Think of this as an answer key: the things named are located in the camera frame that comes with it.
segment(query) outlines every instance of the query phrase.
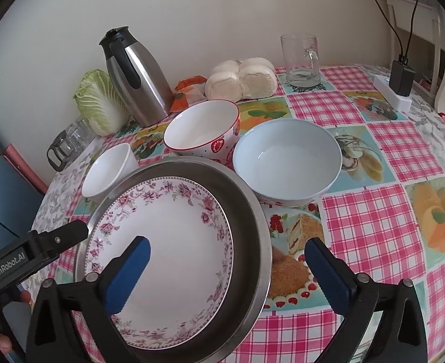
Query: black power adapter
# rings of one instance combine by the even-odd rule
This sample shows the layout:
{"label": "black power adapter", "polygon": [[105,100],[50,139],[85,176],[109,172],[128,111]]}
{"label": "black power adapter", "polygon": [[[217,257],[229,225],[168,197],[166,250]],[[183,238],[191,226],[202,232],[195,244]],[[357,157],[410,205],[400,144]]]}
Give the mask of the black power adapter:
{"label": "black power adapter", "polygon": [[414,9],[412,11],[411,16],[411,28],[409,32],[409,39],[407,40],[407,47],[404,53],[404,49],[402,47],[402,41],[399,37],[399,34],[397,33],[396,29],[391,25],[389,19],[385,15],[382,7],[380,6],[378,0],[374,0],[377,6],[379,7],[379,10],[381,14],[383,15],[385,21],[390,26],[391,30],[395,33],[397,40],[399,41],[399,45],[401,47],[401,53],[399,54],[399,59],[394,60],[392,62],[392,69],[390,70],[390,78],[389,78],[389,87],[392,89],[394,93],[400,96],[409,96],[412,89],[412,83],[414,82],[414,76],[415,72],[414,70],[407,65],[407,54],[409,52],[409,45],[411,44],[412,39],[412,30],[414,26],[414,15],[415,10],[417,9],[417,3],[419,0],[415,0]]}
{"label": "black power adapter", "polygon": [[409,96],[414,82],[414,70],[401,61],[394,60],[390,71],[389,87],[397,95]]}

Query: glass mug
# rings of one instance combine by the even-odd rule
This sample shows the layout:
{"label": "glass mug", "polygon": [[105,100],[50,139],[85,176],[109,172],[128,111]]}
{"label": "glass mug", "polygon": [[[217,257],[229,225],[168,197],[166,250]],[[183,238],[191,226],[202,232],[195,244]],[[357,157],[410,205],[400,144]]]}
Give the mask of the glass mug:
{"label": "glass mug", "polygon": [[307,33],[281,36],[286,81],[295,87],[314,87],[320,83],[320,64],[316,36]]}
{"label": "glass mug", "polygon": [[[86,121],[79,117],[74,124],[61,131],[48,148],[46,156],[49,164],[54,170],[61,172],[77,159],[94,138],[95,134],[89,129]],[[53,152],[56,162],[50,157],[50,151]]]}

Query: pink floral border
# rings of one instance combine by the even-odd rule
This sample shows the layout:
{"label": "pink floral border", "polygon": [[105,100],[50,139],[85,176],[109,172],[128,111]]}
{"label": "pink floral border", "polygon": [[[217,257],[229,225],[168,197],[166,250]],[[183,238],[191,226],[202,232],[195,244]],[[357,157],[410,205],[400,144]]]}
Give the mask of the pink floral border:
{"label": "pink floral border", "polygon": [[[180,183],[175,184],[171,181],[174,179],[180,181]],[[182,322],[174,335],[168,335],[167,328],[143,331],[133,330],[131,329],[132,321],[124,322],[118,315],[112,316],[115,326],[125,341],[129,345],[144,349],[173,347],[189,340],[203,330],[216,315],[224,300],[231,280],[233,266],[231,232],[224,211],[217,200],[209,191],[196,182],[192,182],[192,180],[180,177],[162,177],[147,180],[125,191],[105,211],[90,237],[85,258],[85,274],[91,271],[100,273],[103,270],[103,266],[98,261],[98,256],[106,245],[111,245],[110,239],[112,234],[120,229],[117,223],[135,213],[140,200],[143,200],[144,205],[147,206],[164,195],[171,195],[173,201],[185,200],[189,206],[194,206],[195,203],[202,208],[201,221],[212,227],[216,231],[217,241],[221,241],[224,244],[224,259],[222,261],[222,270],[216,273],[219,280],[218,284],[214,292],[206,300],[209,306],[194,315],[190,320]]]}

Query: blue gripper pad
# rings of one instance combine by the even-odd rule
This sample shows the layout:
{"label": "blue gripper pad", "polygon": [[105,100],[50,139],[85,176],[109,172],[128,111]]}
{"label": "blue gripper pad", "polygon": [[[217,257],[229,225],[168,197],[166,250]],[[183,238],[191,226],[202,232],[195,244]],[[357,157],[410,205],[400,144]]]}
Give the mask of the blue gripper pad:
{"label": "blue gripper pad", "polygon": [[335,258],[318,237],[307,241],[305,260],[332,310],[336,314],[345,315],[356,293],[354,273],[344,261]]}
{"label": "blue gripper pad", "polygon": [[151,244],[145,237],[137,236],[123,254],[113,258],[103,270],[102,278],[106,282],[101,284],[101,292],[105,296],[104,306],[108,315],[122,311],[149,259]]}

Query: white cup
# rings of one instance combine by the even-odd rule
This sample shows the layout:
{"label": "white cup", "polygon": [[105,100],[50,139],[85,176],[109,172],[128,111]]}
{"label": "white cup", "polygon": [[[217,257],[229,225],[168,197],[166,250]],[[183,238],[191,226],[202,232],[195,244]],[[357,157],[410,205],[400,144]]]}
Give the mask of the white cup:
{"label": "white cup", "polygon": [[83,182],[81,194],[101,203],[124,177],[137,168],[137,159],[128,143],[113,146],[93,163]]}

